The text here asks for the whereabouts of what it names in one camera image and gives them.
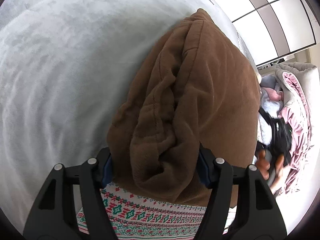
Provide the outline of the person's right hand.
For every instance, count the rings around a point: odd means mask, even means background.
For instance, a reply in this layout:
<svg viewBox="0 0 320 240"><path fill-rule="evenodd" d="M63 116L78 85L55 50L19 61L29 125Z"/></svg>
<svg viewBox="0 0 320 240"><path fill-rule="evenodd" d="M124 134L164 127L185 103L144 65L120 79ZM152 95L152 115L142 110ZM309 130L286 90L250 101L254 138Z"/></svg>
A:
<svg viewBox="0 0 320 240"><path fill-rule="evenodd" d="M270 163L265 158L266 152L265 150L260 150L258 152L258 160L255 163L255 166L259 169L261 175L265 180L268 180L269 178L269 169L270 169ZM290 171L290 168L288 166L284 167L284 155L281 154L274 166L276 176L274 178L273 183L270 186L270 190L273 194L276 193L285 183L285 180L287 178L287 174Z"/></svg>

